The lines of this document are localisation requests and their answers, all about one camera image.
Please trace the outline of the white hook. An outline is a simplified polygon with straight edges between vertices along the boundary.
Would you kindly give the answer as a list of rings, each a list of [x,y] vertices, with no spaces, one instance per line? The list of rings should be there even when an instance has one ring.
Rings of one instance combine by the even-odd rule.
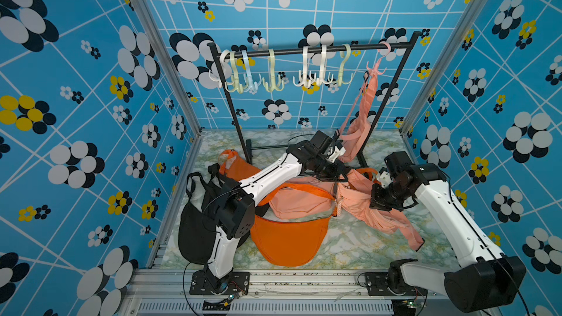
[[[328,60],[328,52],[329,52],[328,48],[325,45],[323,45],[321,47],[321,60],[319,64],[320,70],[319,73],[316,75],[316,79],[315,79],[315,84],[317,86],[322,86],[326,83],[325,77],[326,77],[326,68],[327,68],[326,63]]]
[[[293,84],[297,87],[309,89],[316,81],[316,76],[309,68],[309,47],[304,46],[302,49],[302,69],[298,71],[297,77],[293,78]]]
[[[230,53],[231,51],[224,50],[220,54],[220,58],[219,58],[220,67],[222,68],[222,72],[225,76],[225,80],[228,80],[232,76],[232,69],[228,60],[230,58]],[[211,80],[217,83],[217,87],[219,89],[222,89],[222,80],[219,76],[219,70],[215,62],[212,64],[212,67],[210,69],[210,78]]]

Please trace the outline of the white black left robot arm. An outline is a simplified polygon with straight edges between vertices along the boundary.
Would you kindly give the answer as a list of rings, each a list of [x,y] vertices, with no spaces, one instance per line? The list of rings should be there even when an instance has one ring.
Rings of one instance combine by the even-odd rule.
[[[188,175],[187,197],[197,184],[204,188],[197,209],[185,204],[180,216],[178,245],[181,256],[203,267],[203,284],[209,292],[222,293],[234,281],[234,255],[255,224],[256,209],[268,195],[289,181],[311,174],[329,183],[344,176],[340,161],[345,148],[337,137],[318,131],[311,140],[291,144],[273,164],[253,175],[244,175],[234,161],[209,166],[209,181],[199,172]]]

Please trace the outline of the white hook leftmost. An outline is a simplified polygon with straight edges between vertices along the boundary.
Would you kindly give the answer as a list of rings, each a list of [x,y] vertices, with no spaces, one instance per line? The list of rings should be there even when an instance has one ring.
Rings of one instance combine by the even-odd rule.
[[[222,68],[222,72],[225,76],[225,80],[228,80],[232,76],[232,69],[228,60],[230,58],[230,53],[231,51],[224,50],[220,54],[220,58],[219,58],[220,67]],[[219,89],[222,89],[222,80],[219,76],[219,70],[215,62],[212,64],[212,67],[210,69],[210,78],[211,80],[217,83],[217,87]]]

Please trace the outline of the pink hook rightmost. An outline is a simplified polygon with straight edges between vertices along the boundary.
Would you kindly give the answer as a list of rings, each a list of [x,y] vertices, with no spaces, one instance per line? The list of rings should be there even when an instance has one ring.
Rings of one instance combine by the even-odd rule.
[[[386,47],[386,51],[390,53],[392,50],[391,45],[388,42],[382,42],[382,44]],[[379,70],[382,58],[383,57],[381,56],[378,60],[375,60],[372,67],[369,67],[369,64],[367,64],[366,68],[369,78],[377,78],[386,71],[386,69],[384,69],[382,72]]]

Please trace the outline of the black clothes rack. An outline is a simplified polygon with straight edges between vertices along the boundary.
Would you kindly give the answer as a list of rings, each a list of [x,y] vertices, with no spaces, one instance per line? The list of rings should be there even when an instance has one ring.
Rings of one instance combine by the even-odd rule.
[[[204,62],[198,69],[197,81],[208,84],[211,88],[203,90],[203,106],[209,112],[210,121],[222,121],[230,127],[236,141],[240,143],[239,151],[255,159],[269,142],[251,136],[250,130],[316,130],[317,128],[333,133],[342,124],[349,124],[355,118],[359,104],[355,101],[361,85],[364,83],[367,64],[373,65],[381,56],[381,69],[386,69],[379,78],[374,103],[368,120],[377,121],[377,129],[393,129],[393,118],[402,117],[406,110],[401,108],[391,111],[392,104],[398,101],[398,95],[404,88],[408,65],[414,64],[414,54],[418,53],[422,40],[421,29],[408,31],[405,28],[389,28],[380,32],[381,36],[373,41],[349,42],[349,49],[344,43],[336,42],[335,31],[327,24],[309,24],[299,31],[298,44],[292,48],[275,48],[276,73],[282,78],[285,88],[282,92],[269,93],[262,84],[258,92],[242,94],[227,91],[225,76],[220,67],[220,54],[224,50],[235,51],[240,83],[244,87],[244,73],[241,50],[246,50],[250,57],[253,78],[269,82],[268,48],[253,49],[253,44],[266,42],[263,29],[253,29],[243,33],[244,42],[220,48],[218,40],[202,36],[198,47]],[[388,42],[392,50],[386,51],[382,42]],[[309,47],[309,68],[316,76],[319,73],[321,47],[328,48],[326,83],[309,88],[297,87],[293,78],[302,69],[302,49]],[[210,78],[213,63],[217,64],[222,89]]]

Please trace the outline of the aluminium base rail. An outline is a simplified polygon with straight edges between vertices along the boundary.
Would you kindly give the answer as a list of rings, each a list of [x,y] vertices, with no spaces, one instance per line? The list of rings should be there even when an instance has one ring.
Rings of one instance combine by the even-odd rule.
[[[137,273],[118,315],[461,315],[434,291],[391,291],[384,270],[250,270],[226,291],[203,295],[194,273]]]

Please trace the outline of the orange bag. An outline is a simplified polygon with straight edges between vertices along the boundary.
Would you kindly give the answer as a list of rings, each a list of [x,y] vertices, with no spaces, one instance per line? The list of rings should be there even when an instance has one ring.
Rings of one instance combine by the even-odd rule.
[[[373,168],[357,168],[357,172],[372,182],[377,182],[378,172]]]
[[[220,174],[241,181],[256,175],[261,170],[243,160],[235,150],[225,150],[219,156]]]
[[[251,239],[269,263],[285,267],[304,266],[319,251],[333,210],[301,219],[278,219],[275,216],[276,221],[257,216],[250,230]]]

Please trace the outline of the black bag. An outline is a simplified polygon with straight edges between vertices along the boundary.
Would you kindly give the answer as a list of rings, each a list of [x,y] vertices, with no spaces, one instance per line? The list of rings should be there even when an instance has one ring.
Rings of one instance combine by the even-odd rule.
[[[185,205],[180,219],[178,244],[183,258],[203,265],[218,257],[215,252],[221,235],[237,249],[250,236],[256,205],[241,184],[219,172],[215,163],[208,167],[209,181],[199,172],[187,176]]]

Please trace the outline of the aluminium corner post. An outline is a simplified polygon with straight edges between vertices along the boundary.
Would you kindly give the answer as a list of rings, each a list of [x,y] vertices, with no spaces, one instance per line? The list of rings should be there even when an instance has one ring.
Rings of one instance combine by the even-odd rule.
[[[190,101],[187,99],[187,92],[184,89],[179,74],[173,66],[171,57],[169,56],[169,53],[165,47],[164,40],[159,33],[155,19],[153,18],[152,13],[149,9],[149,5],[146,0],[132,1],[133,5],[136,8],[138,19],[145,29],[146,35],[148,36],[149,41],[155,50],[156,57],[162,67],[162,71],[168,78],[172,92],[177,98],[179,105],[184,111],[184,115],[186,116],[187,121],[189,122],[189,125],[192,128],[195,137],[197,138],[201,135],[201,126],[196,118],[196,114],[192,106],[190,105]]]
[[[424,82],[424,85],[420,89],[420,92],[411,106],[410,111],[408,111],[408,114],[405,117],[404,124],[400,128],[400,134],[402,137],[407,137],[407,132],[411,129],[411,127],[413,127],[414,122],[421,114],[422,107],[426,103],[427,98],[433,89],[436,88],[442,75],[445,73],[446,68],[449,67],[452,59],[455,57],[458,46],[463,41],[465,34],[473,26],[488,1],[489,0],[471,0],[468,4],[467,8],[460,17],[458,24],[455,26],[455,30],[452,32],[443,48],[443,51],[440,53],[436,61],[436,65],[430,73],[430,77]]]

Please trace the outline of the aluminium corner post left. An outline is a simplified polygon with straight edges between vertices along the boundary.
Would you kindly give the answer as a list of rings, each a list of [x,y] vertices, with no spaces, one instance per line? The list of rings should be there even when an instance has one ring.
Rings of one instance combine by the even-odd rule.
[[[190,105],[190,101],[187,99],[187,92],[184,89],[179,74],[173,66],[171,57],[169,56],[169,53],[165,47],[164,40],[159,33],[155,19],[153,18],[152,13],[149,9],[149,5],[146,0],[132,1],[133,5],[136,8],[138,19],[145,29],[146,35],[148,36],[149,41],[155,50],[156,57],[162,67],[162,71],[168,78],[172,92],[177,98],[179,105],[184,111],[184,115],[186,116],[187,121],[189,122],[189,125],[192,128],[195,137],[197,138],[201,135],[201,126],[196,118],[196,114],[192,106]]]

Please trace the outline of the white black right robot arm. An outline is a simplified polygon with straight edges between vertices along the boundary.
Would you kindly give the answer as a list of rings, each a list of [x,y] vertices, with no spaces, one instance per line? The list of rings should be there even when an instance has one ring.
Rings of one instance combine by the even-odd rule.
[[[393,293],[423,288],[447,296],[464,313],[509,305],[520,296],[524,263],[507,256],[483,232],[439,166],[416,165],[407,152],[393,152],[384,162],[371,192],[371,208],[402,213],[408,209],[408,199],[422,204],[444,232],[459,265],[448,272],[415,259],[396,260],[387,278]]]

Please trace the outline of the light blue hook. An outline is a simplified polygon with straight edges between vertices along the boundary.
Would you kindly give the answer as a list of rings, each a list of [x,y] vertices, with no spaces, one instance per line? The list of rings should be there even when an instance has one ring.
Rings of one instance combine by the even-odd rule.
[[[245,86],[243,87],[243,90],[245,92],[249,92],[252,95],[254,95],[258,92],[259,86],[262,84],[262,81],[261,78],[258,78],[257,80],[253,78],[253,74],[251,72],[251,66],[250,66],[250,57],[247,55],[247,51],[241,50],[241,55],[242,55],[243,66],[245,68],[245,73],[244,73]]]

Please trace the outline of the pink bag large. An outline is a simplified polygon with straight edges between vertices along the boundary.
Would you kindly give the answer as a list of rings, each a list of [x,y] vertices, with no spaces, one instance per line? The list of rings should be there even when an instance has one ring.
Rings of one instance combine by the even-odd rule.
[[[340,215],[341,211],[346,211],[371,228],[383,233],[392,234],[400,231],[407,239],[409,247],[414,251],[422,247],[424,239],[404,213],[398,210],[385,212],[370,208],[371,190],[373,184],[379,184],[378,181],[370,181],[359,174],[356,169],[350,170],[348,178],[348,182],[337,184],[335,210],[333,211],[335,217]]]

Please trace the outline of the aluminium corner post right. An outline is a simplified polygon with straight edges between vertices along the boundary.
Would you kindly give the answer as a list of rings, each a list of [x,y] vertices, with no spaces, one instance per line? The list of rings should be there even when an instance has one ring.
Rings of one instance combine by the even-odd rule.
[[[430,77],[424,82],[424,85],[420,89],[420,92],[411,106],[410,111],[408,111],[408,114],[405,117],[404,124],[400,128],[400,134],[402,137],[407,137],[407,132],[411,129],[411,127],[413,127],[414,122],[421,114],[422,107],[426,103],[427,98],[433,89],[436,88],[442,75],[445,73],[446,68],[449,67],[452,59],[455,57],[458,46],[463,41],[465,34],[473,26],[488,1],[489,0],[471,0],[468,4],[467,8],[460,17],[458,24],[455,26],[455,30],[452,32],[443,48],[443,51],[440,53],[436,61],[436,65],[430,73]]]

